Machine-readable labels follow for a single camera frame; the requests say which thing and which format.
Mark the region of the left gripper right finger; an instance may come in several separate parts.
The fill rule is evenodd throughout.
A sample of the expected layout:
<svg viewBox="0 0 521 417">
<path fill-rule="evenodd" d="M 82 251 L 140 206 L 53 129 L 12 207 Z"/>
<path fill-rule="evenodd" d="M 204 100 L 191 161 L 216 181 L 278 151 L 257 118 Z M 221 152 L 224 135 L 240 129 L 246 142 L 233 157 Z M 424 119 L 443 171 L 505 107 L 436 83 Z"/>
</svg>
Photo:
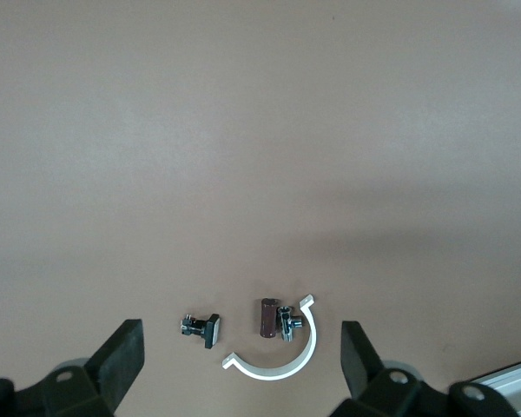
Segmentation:
<svg viewBox="0 0 521 417">
<path fill-rule="evenodd" d="M 518 415 L 491 387 L 461 381 L 444 394 L 404 369 L 386 366 L 357 321 L 342 322 L 340 364 L 351 396 L 333 416 Z"/>
</svg>

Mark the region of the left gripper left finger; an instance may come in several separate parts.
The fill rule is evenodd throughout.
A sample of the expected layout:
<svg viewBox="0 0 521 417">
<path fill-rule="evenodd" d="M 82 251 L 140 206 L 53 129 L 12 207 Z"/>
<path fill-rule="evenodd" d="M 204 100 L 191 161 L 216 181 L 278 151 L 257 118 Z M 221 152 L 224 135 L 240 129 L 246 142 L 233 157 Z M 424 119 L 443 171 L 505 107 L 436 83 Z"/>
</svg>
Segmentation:
<svg viewBox="0 0 521 417">
<path fill-rule="evenodd" d="M 30 387 L 0 378 L 0 416 L 114 416 L 144 362 L 142 320 L 126 320 L 91 357 L 65 361 Z"/>
</svg>

